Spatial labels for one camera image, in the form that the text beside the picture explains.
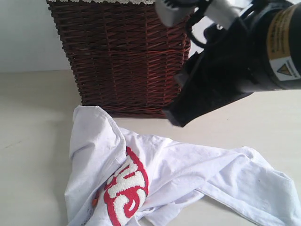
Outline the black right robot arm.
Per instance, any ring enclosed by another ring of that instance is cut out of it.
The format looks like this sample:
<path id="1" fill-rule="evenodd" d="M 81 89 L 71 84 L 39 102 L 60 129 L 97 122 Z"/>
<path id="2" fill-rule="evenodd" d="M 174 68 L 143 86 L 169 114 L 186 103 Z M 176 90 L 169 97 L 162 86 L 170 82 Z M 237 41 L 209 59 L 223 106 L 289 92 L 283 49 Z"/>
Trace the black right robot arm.
<path id="1" fill-rule="evenodd" d="M 287 0 L 158 0 L 161 22 L 200 47 L 176 75 L 180 94 L 163 109 L 184 127 L 252 93 L 301 87 L 301 5 Z"/>

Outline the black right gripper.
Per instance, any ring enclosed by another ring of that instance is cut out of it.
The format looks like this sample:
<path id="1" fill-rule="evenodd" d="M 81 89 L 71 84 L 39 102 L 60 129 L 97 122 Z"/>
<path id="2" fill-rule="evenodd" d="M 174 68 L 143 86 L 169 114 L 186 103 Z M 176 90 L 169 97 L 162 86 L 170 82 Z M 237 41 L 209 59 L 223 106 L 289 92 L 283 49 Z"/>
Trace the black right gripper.
<path id="1" fill-rule="evenodd" d="M 172 125 L 185 127 L 225 102 L 254 92 L 272 91 L 273 75 L 266 47 L 270 18 L 237 18 L 229 29 L 212 24 L 207 43 L 185 64 L 187 80 L 163 113 Z"/>

